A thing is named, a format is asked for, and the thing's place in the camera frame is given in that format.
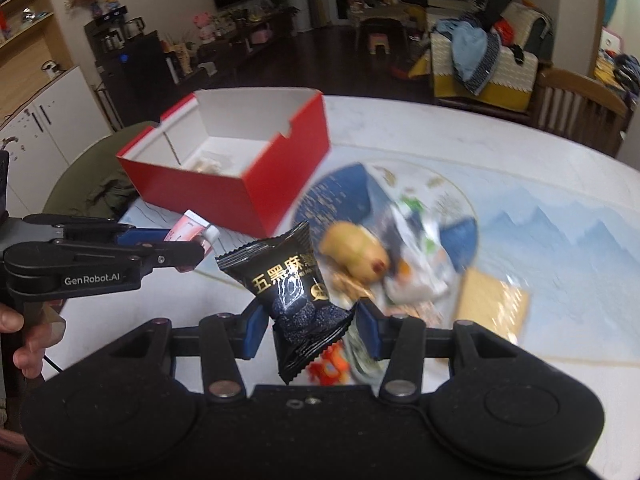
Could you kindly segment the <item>person's left hand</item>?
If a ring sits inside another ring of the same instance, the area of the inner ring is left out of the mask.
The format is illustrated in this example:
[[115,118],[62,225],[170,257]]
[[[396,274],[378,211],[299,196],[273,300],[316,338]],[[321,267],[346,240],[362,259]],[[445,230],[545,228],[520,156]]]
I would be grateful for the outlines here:
[[58,344],[66,331],[60,315],[63,300],[48,301],[42,306],[38,322],[26,330],[24,316],[1,305],[1,333],[18,333],[20,345],[11,353],[13,364],[27,379],[35,379],[42,371],[46,350]]

